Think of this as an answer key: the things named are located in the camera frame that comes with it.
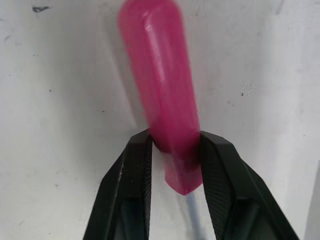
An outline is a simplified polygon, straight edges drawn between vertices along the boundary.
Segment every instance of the pink plastic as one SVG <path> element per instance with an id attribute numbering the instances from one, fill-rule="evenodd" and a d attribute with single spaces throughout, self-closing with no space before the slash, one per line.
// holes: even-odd
<path id="1" fill-rule="evenodd" d="M 171 0 L 128 0 L 119 28 L 155 145 L 173 159 L 165 180 L 182 195 L 202 183 L 199 120 L 179 9 Z"/>

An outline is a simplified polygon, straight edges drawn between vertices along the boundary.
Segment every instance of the white surface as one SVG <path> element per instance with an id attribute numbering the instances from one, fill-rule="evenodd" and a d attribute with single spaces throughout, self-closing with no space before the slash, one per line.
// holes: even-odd
<path id="1" fill-rule="evenodd" d="M 0 0 L 1 240 L 81 239 L 100 180 L 146 127 L 115 26 L 122 3 Z M 319 1 L 178 3 L 201 128 L 234 143 L 303 239 L 319 161 Z M 161 180 L 150 239 L 189 236 Z"/>

